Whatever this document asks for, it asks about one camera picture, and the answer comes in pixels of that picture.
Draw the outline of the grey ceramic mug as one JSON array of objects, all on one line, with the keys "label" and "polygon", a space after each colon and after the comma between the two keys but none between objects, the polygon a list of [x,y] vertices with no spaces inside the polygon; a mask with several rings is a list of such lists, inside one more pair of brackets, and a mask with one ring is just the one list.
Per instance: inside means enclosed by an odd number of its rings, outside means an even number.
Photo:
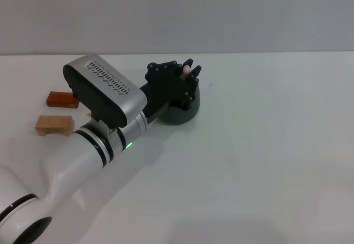
[{"label": "grey ceramic mug", "polygon": [[178,107],[168,107],[168,109],[159,116],[159,121],[163,124],[178,126],[191,121],[198,113],[200,108],[200,88],[197,85],[195,91],[195,100],[191,103],[188,110],[182,110]]}]

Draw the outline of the light wooden block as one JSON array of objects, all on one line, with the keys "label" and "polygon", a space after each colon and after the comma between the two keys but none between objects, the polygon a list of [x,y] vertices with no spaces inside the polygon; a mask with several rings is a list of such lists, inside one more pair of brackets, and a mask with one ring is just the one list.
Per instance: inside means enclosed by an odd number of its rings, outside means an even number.
[{"label": "light wooden block", "polygon": [[48,134],[62,134],[69,136],[73,133],[75,122],[71,116],[47,116],[38,117],[35,129],[40,136]]}]

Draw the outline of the red-brown wooden block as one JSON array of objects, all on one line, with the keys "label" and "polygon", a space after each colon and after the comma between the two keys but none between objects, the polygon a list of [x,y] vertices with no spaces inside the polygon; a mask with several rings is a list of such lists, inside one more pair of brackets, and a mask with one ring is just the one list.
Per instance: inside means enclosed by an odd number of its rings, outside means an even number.
[{"label": "red-brown wooden block", "polygon": [[72,92],[51,91],[46,99],[48,107],[78,108],[80,101]]}]

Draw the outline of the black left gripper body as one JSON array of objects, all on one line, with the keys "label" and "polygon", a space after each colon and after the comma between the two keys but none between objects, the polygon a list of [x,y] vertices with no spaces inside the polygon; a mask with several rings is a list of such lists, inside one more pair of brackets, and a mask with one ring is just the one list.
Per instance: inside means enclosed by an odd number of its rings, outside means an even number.
[{"label": "black left gripper body", "polygon": [[189,109],[188,85],[174,70],[149,70],[145,79],[147,83],[140,89],[147,97],[143,109],[147,122],[166,114],[171,107]]}]

